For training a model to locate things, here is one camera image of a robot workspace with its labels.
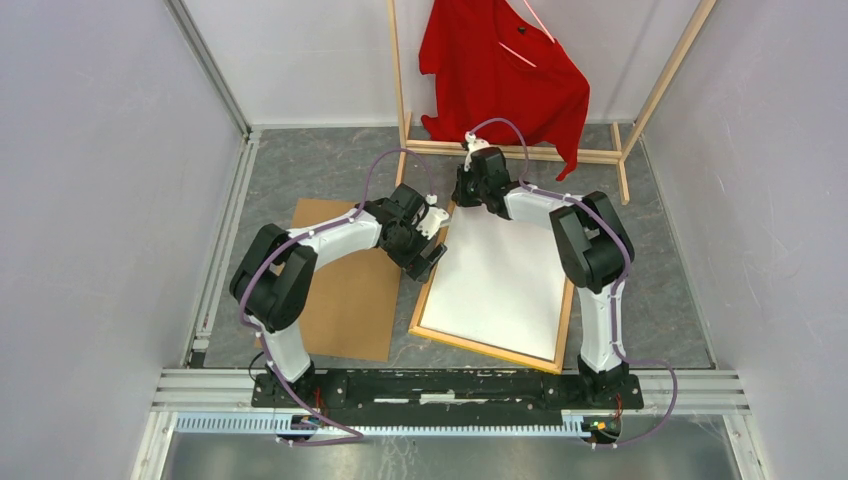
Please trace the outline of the brown cardboard backing board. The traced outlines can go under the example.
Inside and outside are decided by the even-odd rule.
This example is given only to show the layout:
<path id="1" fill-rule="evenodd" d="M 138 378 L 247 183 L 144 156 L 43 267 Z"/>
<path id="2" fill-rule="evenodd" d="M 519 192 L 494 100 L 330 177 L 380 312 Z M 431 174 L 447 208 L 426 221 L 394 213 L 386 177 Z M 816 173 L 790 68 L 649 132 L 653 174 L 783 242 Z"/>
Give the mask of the brown cardboard backing board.
<path id="1" fill-rule="evenodd" d="M 293 229 L 330 220 L 351 208 L 340 202 L 301 200 Z M 314 274 L 298 319 L 310 358 L 318 353 L 387 359 L 400 271 L 387 259 L 378 259 L 373 250 L 348 255 Z"/>

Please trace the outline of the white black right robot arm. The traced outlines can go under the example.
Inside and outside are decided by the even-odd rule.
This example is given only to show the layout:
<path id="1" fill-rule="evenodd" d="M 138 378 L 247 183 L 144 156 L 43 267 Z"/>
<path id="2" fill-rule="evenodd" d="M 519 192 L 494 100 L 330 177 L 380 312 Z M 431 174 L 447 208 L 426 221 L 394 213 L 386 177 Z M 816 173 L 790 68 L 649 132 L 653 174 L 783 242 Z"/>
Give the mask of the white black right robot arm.
<path id="1" fill-rule="evenodd" d="M 469 147 L 457 169 L 453 200 L 502 219 L 549 229 L 567 280 L 578 294 L 582 343 L 577 392 L 602 408 L 624 387 L 629 365 L 621 341 L 621 297 L 634 249 L 608 196 L 555 193 L 514 180 L 501 149 Z"/>

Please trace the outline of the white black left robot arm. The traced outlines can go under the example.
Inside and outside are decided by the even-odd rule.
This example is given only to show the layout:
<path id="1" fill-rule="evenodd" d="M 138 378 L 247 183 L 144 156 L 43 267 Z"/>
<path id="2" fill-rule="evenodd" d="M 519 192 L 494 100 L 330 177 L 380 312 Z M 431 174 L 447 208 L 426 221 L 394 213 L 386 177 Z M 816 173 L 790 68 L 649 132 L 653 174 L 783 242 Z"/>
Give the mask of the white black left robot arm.
<path id="1" fill-rule="evenodd" d="M 450 220 L 436 196 L 402 184 L 387 198 L 365 200 L 307 227 L 263 226 L 233 275 L 229 291 L 241 322 L 252 328 L 278 378 L 275 392 L 290 407 L 306 405 L 314 381 L 298 319 L 314 274 L 359 251 L 382 250 L 409 278 L 425 282 L 447 248 L 437 235 Z"/>

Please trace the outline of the red t-shirt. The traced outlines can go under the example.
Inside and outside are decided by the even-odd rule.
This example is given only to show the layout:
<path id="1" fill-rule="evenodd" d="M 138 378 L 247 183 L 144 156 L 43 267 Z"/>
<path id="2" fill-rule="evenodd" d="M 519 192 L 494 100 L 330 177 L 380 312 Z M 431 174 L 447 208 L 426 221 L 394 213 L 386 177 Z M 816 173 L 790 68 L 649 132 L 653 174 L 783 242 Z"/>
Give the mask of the red t-shirt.
<path id="1" fill-rule="evenodd" d="M 435 82 L 436 113 L 421 122 L 431 139 L 461 142 L 467 131 L 498 145 L 550 143 L 577 167 L 590 85 L 557 42 L 550 63 L 531 67 L 497 41 L 497 1 L 434 2 L 419 71 Z"/>

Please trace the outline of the pink clothes hanger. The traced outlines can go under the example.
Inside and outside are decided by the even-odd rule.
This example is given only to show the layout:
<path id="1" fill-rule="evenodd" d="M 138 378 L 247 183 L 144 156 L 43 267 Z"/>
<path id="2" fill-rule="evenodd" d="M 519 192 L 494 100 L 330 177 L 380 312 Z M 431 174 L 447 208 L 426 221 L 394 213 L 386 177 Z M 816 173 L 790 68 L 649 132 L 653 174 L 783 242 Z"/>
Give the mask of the pink clothes hanger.
<path id="1" fill-rule="evenodd" d="M 556 39 L 531 1 L 497 1 L 495 31 L 499 44 L 531 67 L 550 63 Z"/>

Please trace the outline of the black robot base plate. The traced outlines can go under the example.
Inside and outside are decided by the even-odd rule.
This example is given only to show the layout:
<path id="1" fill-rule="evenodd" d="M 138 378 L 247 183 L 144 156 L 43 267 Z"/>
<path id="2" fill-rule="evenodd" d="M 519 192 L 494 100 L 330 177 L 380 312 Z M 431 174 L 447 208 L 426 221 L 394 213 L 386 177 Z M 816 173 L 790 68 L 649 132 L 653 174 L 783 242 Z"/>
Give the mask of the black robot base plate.
<path id="1" fill-rule="evenodd" d="M 312 408 L 350 427 L 557 426 L 564 411 L 638 410 L 636 376 L 596 392 L 576 374 L 531 369 L 327 369 L 293 385 Z"/>

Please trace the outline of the aluminium rail frame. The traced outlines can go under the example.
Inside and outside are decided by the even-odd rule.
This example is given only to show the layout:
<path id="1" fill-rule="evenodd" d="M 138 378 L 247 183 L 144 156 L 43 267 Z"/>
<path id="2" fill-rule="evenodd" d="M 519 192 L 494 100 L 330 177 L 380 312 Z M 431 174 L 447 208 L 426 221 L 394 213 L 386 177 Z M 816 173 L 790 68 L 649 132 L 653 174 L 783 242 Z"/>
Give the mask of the aluminium rail frame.
<path id="1" fill-rule="evenodd" d="M 127 6 L 142 52 L 138 74 L 161 97 L 145 142 L 156 156 L 154 178 L 136 220 L 151 234 L 163 267 L 140 268 L 147 290 L 166 305 L 145 333 L 163 348 L 160 363 L 181 362 L 210 251 L 229 196 L 228 181 L 245 143 L 231 127 L 200 63 L 163 1 Z M 269 438 L 236 433 L 180 433 L 175 413 L 152 412 L 127 479 L 766 479 L 769 471 L 753 417 L 692 411 L 655 440 L 610 453 L 574 440 L 531 437 L 385 436 L 331 453 L 296 454 Z"/>

